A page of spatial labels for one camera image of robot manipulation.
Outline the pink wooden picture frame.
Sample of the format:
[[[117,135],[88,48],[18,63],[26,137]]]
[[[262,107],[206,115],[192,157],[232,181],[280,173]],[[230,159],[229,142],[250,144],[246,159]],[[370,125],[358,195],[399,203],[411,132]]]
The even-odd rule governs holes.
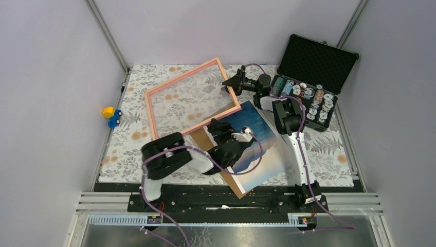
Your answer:
[[[152,139],[191,132],[239,110],[236,95],[221,91],[228,79],[219,58],[205,62],[144,94]]]

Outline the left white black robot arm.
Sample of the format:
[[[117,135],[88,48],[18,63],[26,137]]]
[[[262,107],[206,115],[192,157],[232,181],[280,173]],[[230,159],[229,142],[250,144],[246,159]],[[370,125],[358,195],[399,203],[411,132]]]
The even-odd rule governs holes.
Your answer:
[[[208,151],[187,146],[180,132],[167,135],[142,146],[142,180],[140,185],[140,205],[146,211],[154,211],[159,206],[161,186],[164,178],[183,166],[189,166],[204,175],[225,172],[230,175],[243,175],[235,172],[233,165],[244,151],[257,141],[249,127],[237,132],[229,122],[212,119],[207,131],[216,145]]]

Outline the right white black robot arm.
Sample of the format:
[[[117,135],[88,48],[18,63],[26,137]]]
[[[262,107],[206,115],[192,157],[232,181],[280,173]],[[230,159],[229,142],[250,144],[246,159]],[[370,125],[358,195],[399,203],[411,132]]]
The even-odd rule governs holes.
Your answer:
[[[249,79],[245,69],[245,65],[237,69],[234,76],[222,83],[223,89],[233,89],[237,96],[242,91],[254,92],[254,105],[258,109],[273,112],[276,129],[289,149],[290,164],[298,171],[295,178],[296,208],[307,212],[316,202],[320,203],[322,192],[305,148],[303,129],[306,107],[301,99],[291,95],[291,92],[296,91],[292,79],[280,76],[272,78],[266,73],[262,73],[256,80]]]

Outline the blue seascape photo print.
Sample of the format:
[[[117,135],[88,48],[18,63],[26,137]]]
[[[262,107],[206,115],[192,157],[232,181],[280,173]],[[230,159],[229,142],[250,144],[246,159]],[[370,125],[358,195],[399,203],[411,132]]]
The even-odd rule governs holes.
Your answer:
[[[260,143],[253,142],[242,157],[228,170],[233,173],[245,172],[256,167],[252,172],[236,176],[236,182],[242,192],[248,192],[265,184],[268,180],[291,167],[290,152],[285,141],[274,125],[273,113],[259,110],[250,101],[241,104],[242,109],[220,119],[226,121],[236,131],[249,127]]]

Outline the brown cardboard backing board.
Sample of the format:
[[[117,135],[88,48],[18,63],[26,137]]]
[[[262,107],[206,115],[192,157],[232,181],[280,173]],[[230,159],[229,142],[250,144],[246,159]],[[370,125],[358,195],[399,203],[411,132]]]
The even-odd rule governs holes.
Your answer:
[[[215,146],[213,138],[209,136],[209,133],[205,129],[199,129],[190,133],[190,137],[197,144],[202,151],[208,151]],[[214,175],[207,175],[206,178],[212,185],[227,185],[235,193],[235,195],[241,199],[246,196],[248,192],[242,192],[236,182],[236,176],[232,176],[226,172],[219,172]]]

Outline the green poker chip stack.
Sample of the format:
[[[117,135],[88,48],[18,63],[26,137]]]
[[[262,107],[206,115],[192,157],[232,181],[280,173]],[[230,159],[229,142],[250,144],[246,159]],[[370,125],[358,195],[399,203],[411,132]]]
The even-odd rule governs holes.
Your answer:
[[[277,77],[276,81],[272,87],[272,91],[271,91],[271,95],[272,96],[280,96],[282,89],[284,87],[284,78],[282,77]]]

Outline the blue poker chip stack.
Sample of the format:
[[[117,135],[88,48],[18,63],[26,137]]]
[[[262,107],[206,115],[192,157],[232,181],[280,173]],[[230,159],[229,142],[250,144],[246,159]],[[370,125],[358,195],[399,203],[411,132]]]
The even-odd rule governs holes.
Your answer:
[[[287,80],[281,92],[281,96],[288,96],[292,91],[294,84],[293,80]]]

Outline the black poker chip case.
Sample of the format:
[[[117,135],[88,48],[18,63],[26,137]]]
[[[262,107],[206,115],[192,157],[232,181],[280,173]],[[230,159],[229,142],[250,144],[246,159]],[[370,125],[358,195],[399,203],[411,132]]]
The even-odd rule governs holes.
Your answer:
[[[356,52],[292,34],[275,76],[295,82],[296,91],[291,95],[305,105],[306,125],[323,132],[330,125],[338,95],[358,59]],[[320,105],[313,103],[317,90],[324,90]]]

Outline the pink poker chip stack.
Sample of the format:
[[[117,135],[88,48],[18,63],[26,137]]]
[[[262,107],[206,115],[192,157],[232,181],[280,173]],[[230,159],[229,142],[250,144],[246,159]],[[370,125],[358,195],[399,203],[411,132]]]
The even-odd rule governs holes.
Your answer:
[[[324,97],[324,90],[317,90],[314,94],[313,103],[320,105],[323,101],[323,97]]]

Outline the yellow and blue toy car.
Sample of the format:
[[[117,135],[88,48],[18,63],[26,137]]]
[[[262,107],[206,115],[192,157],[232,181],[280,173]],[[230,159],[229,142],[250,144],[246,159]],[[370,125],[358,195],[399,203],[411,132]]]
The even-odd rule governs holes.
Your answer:
[[[113,129],[120,124],[121,116],[123,112],[120,109],[116,109],[114,107],[106,107],[101,112],[104,118],[108,119],[108,127]]]

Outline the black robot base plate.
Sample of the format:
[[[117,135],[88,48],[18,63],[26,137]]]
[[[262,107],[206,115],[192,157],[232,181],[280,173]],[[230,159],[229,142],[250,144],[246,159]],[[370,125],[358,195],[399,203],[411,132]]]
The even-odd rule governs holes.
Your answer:
[[[227,186],[164,184],[150,204],[139,184],[102,183],[96,191],[125,192],[128,212],[151,213],[156,207],[178,223],[283,223],[287,213],[322,211],[316,203],[301,203],[293,186],[259,186],[239,199]]]

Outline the left aluminium corner post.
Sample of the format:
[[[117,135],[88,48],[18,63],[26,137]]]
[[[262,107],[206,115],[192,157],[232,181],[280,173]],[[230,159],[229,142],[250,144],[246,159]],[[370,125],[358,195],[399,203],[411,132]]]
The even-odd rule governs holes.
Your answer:
[[[115,56],[116,61],[120,65],[121,69],[124,71],[125,74],[127,74],[130,71],[130,67],[123,56],[121,49],[119,48],[118,44],[116,43],[116,40],[114,36],[112,35],[97,3],[95,0],[85,0],[85,3],[87,4],[93,18],[96,21],[96,24],[98,25],[100,31],[102,32],[103,37],[105,38],[110,50],[112,51],[113,55]]]

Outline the aluminium corner post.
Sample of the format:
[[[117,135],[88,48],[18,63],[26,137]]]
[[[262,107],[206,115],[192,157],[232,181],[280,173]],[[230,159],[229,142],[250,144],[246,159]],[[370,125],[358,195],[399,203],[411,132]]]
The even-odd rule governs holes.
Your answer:
[[[123,56],[121,49],[119,48],[118,44],[116,43],[116,40],[114,36],[112,35],[97,3],[95,0],[85,0],[85,3],[87,4],[93,18],[96,21],[96,24],[98,25],[100,31],[102,32],[103,37],[105,38],[110,50],[112,51],[113,55],[115,56],[116,61],[120,65],[121,69],[124,71],[125,74],[127,74],[130,71],[130,67]]]
[[[365,9],[367,8],[370,0],[360,0],[357,4],[356,9],[354,10],[350,20],[348,21],[336,47],[337,48],[344,48],[347,44],[348,40],[350,39],[353,31],[355,30],[361,16],[363,15]]]

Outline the right aluminium corner post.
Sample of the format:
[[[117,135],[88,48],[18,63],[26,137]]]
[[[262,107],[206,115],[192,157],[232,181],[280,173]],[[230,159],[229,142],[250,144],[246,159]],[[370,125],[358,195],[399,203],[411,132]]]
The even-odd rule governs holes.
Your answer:
[[[348,40],[350,39],[353,31],[355,30],[361,16],[363,15],[365,9],[367,8],[370,0],[360,0],[357,4],[356,9],[354,10],[350,20],[348,21],[336,47],[337,48],[344,48],[347,44]]]

